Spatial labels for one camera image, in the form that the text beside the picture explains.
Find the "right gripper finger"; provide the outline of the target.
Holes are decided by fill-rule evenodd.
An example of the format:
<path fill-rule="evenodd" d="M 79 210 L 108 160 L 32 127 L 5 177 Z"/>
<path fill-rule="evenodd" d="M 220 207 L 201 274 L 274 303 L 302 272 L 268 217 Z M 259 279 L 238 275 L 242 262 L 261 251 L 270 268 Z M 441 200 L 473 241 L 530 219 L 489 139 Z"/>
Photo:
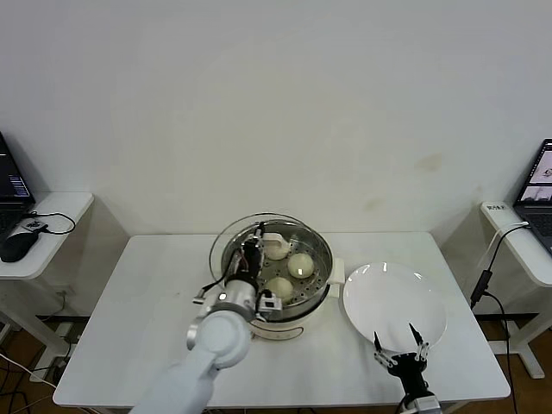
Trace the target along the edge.
<path fill-rule="evenodd" d="M 429 343 L 423 339 L 420 332 L 411 323 L 409 323 L 409 328 L 417 344 L 417 350 L 414 353 L 409 353 L 408 357 L 414 361 L 427 361 L 430 347 Z"/>
<path fill-rule="evenodd" d="M 374 358 L 382 367 L 393 368 L 397 365 L 397 362 L 383 350 L 376 331 L 373 332 L 373 344 L 375 347 Z"/>

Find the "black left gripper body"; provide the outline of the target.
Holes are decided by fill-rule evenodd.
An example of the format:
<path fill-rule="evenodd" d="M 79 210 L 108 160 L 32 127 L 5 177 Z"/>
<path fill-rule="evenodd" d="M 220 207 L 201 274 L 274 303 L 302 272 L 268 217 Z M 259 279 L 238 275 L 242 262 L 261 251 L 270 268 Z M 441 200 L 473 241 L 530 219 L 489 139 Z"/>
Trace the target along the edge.
<path fill-rule="evenodd" d="M 239 260 L 233 279 L 256 281 L 264 263 L 264 244 L 260 238 L 247 239 L 239 249 Z"/>

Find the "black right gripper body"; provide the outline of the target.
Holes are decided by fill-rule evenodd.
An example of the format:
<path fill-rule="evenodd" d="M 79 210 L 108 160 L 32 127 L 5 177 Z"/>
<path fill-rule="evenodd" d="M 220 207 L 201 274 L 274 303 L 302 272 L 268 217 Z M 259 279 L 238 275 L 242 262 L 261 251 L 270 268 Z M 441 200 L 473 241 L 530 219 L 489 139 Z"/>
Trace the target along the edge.
<path fill-rule="evenodd" d="M 387 372 L 399 378 L 407 396 L 427 396 L 428 385 L 423 377 L 427 358 L 417 353 L 396 354 L 391 357 Z"/>

